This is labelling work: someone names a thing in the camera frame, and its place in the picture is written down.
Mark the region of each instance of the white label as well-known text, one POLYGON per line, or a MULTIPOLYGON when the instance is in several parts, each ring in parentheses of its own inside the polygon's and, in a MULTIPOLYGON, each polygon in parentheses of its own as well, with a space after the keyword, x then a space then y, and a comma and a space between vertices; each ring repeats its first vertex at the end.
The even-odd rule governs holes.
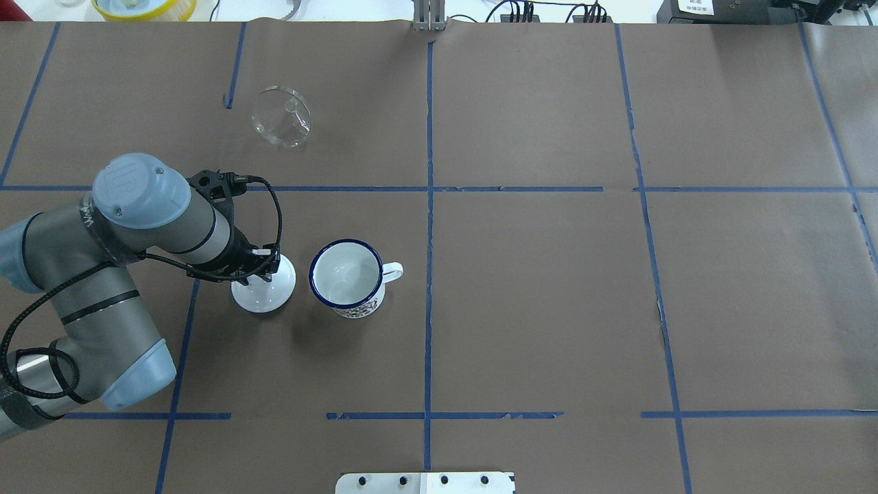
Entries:
POLYGON ((681 11, 703 16, 713 15, 713 0, 677 0, 681 11))

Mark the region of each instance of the white enamel mug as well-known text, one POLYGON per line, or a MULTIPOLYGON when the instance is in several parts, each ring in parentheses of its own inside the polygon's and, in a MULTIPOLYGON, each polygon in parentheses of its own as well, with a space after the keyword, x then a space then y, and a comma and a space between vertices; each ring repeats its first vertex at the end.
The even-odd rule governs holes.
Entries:
POLYGON ((339 316, 366 317, 381 305, 385 283, 402 276, 400 263, 381 263, 371 245, 344 238, 324 247, 311 263, 308 280, 318 300, 339 316))

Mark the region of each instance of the light blue joint cap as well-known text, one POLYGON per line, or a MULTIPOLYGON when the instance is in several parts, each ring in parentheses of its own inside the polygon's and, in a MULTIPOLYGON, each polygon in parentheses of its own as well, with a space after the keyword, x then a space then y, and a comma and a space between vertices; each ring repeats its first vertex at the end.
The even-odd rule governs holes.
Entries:
POLYGON ((33 216, 0 231, 0 276, 8 278, 9 282, 22 292, 38 294, 42 290, 33 284, 31 276, 27 274, 25 252, 22 249, 27 224, 32 219, 33 216))
POLYGON ((114 158, 95 177, 91 198, 111 222, 129 229, 154 229, 189 207, 192 190, 183 175, 155 156, 114 158))
POLYGON ((174 360, 162 338, 119 376, 101 395, 101 402, 107 410, 122 410, 158 393, 175 377, 174 360))

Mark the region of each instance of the clear glass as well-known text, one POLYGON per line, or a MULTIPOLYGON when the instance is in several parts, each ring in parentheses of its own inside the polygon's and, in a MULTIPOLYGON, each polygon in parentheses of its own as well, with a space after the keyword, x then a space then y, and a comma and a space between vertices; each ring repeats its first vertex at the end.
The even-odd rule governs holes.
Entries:
POLYGON ((298 91, 284 86, 270 86, 256 95, 253 102, 253 125, 268 142, 295 148, 311 133, 311 112, 298 91))

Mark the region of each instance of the blue rim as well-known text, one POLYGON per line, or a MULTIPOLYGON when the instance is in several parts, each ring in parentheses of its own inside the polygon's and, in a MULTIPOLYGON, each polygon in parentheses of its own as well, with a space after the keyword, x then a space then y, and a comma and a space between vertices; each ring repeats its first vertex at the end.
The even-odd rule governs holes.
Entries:
POLYGON ((314 256, 314 260, 311 261, 311 268, 308 270, 308 284, 311 285, 311 291, 314 293, 314 295, 317 297, 317 299, 320 300, 321 302, 327 304, 329 307, 331 307, 333 309, 353 309, 354 307, 358 307, 360 305, 363 305, 363 303, 365 303, 370 298, 374 297, 376 293, 378 293, 378 289, 381 288, 381 281, 384 279, 384 273, 382 272, 383 265, 384 264, 381 262, 381 256, 378 255, 378 252, 375 251, 375 248, 373 248, 371 245, 367 244, 366 242, 364 242, 362 240, 356 240, 355 238, 341 238, 339 240, 336 240, 335 242, 332 242, 331 244, 327 245, 326 247, 320 249, 320 252, 318 252, 317 255, 314 256), (366 295, 366 297, 363 298, 361 301, 356 301, 354 303, 344 303, 344 304, 334 303, 334 302, 328 301, 327 299, 323 298, 323 295, 321 295, 320 292, 317 291, 317 287, 314 286, 314 267, 317 266, 317 259, 319 259, 320 256, 323 255, 324 252, 329 250, 330 247, 334 247, 334 246, 338 245, 339 243, 356 243, 358 245, 362 245, 366 249, 369 249, 369 252, 371 252, 372 255, 375 256, 375 260, 378 261, 378 281, 375 283, 375 287, 372 288, 372 291, 369 292, 369 294, 366 295))

